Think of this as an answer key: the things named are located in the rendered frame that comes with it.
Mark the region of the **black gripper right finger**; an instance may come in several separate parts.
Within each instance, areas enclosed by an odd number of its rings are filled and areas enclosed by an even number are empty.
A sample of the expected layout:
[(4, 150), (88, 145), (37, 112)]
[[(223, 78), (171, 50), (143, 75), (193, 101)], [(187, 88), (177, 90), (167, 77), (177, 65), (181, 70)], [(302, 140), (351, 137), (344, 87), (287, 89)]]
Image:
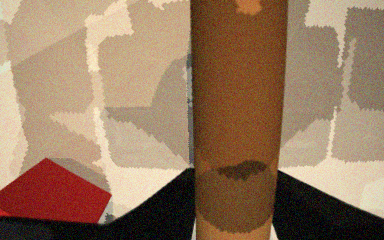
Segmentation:
[(384, 218), (279, 170), (272, 225), (278, 240), (384, 240)]

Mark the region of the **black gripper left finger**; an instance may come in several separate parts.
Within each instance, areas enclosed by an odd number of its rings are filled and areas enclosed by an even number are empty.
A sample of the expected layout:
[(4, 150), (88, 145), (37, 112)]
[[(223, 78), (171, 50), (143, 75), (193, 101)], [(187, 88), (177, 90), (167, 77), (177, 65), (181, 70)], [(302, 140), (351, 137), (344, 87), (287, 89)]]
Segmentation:
[(109, 224), (0, 216), (0, 240), (191, 240), (194, 168)]

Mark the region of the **red cube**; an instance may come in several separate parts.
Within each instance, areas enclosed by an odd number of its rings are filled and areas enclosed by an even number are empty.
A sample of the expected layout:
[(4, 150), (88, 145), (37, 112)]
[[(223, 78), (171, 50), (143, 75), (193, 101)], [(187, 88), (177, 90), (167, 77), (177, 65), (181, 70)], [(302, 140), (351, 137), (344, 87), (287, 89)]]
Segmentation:
[(98, 223), (113, 194), (44, 158), (0, 191), (0, 216)]

